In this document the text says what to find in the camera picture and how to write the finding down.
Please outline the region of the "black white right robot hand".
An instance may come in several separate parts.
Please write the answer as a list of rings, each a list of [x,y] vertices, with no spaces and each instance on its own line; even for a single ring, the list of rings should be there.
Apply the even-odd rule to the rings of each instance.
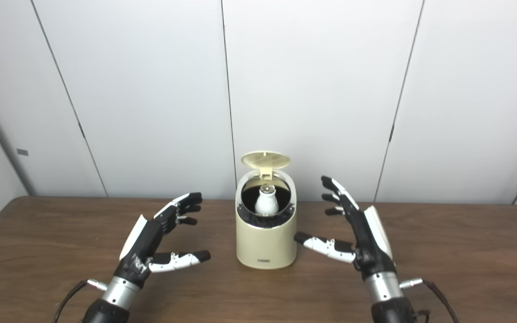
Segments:
[[[304,232],[296,232],[294,241],[308,249],[341,262],[353,264],[362,278],[383,272],[396,272],[389,239],[374,206],[361,209],[346,188],[335,179],[321,176],[324,188],[330,193],[322,194],[325,201],[336,206],[326,209],[326,215],[342,215],[355,236],[355,242],[327,239]]]

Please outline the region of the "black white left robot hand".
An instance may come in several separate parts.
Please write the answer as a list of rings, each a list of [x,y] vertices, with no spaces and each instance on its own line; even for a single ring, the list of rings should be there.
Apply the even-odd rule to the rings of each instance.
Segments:
[[[169,272],[211,259],[209,251],[157,252],[162,238],[178,225],[197,225],[187,213],[201,210],[201,192],[191,192],[171,200],[151,219],[140,215],[124,243],[114,276],[143,288],[151,273]]]

